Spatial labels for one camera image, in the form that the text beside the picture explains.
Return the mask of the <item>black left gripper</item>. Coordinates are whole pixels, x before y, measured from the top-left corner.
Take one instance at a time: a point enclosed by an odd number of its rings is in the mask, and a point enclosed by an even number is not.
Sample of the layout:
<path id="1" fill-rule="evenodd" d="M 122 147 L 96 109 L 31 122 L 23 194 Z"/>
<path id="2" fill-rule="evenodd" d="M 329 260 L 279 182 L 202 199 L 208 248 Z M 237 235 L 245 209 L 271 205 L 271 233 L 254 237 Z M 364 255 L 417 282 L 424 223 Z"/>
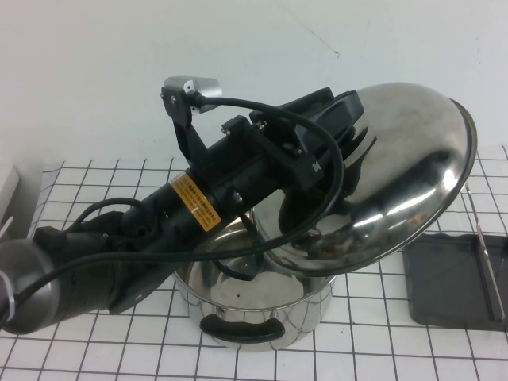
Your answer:
<path id="1" fill-rule="evenodd" d="M 356 91 L 334 96 L 329 87 L 278 106 L 327 131 L 340 148 L 364 113 Z M 280 119 L 253 124 L 238 115 L 222 125 L 225 135 L 208 147 L 208 195 L 220 209 L 248 209 L 279 189 L 307 191 L 322 180 L 318 157 L 326 143 L 307 128 Z"/>

